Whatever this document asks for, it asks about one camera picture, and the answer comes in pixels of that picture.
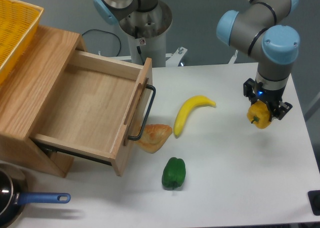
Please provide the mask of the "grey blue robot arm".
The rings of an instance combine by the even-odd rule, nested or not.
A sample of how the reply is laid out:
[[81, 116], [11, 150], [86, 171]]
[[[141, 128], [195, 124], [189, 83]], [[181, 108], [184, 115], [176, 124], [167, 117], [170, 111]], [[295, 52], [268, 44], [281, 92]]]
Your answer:
[[290, 15], [299, 0], [248, 0], [250, 7], [239, 13], [227, 11], [219, 20], [216, 36], [228, 46], [258, 63], [255, 79], [243, 85], [243, 94], [252, 105], [261, 102], [269, 122], [281, 120], [292, 105], [282, 95], [296, 61], [300, 36], [280, 22]]

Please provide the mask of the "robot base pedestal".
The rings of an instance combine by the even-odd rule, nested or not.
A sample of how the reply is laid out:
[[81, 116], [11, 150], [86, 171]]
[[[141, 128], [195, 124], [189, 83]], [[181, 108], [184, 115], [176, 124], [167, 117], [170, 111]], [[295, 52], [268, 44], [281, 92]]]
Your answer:
[[93, 0], [109, 25], [119, 25], [126, 34], [131, 61], [143, 65], [147, 58], [153, 67], [166, 65], [166, 34], [173, 21], [172, 12], [160, 0]]

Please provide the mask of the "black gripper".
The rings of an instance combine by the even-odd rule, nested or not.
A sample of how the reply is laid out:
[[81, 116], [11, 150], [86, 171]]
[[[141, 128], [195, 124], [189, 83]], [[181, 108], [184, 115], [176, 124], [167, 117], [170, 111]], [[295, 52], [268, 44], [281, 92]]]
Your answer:
[[253, 105], [257, 100], [261, 100], [267, 105], [269, 111], [269, 121], [274, 119], [282, 120], [292, 109], [292, 104], [282, 101], [284, 88], [278, 90], [268, 90], [262, 82], [247, 79], [243, 84], [243, 95], [248, 98]]

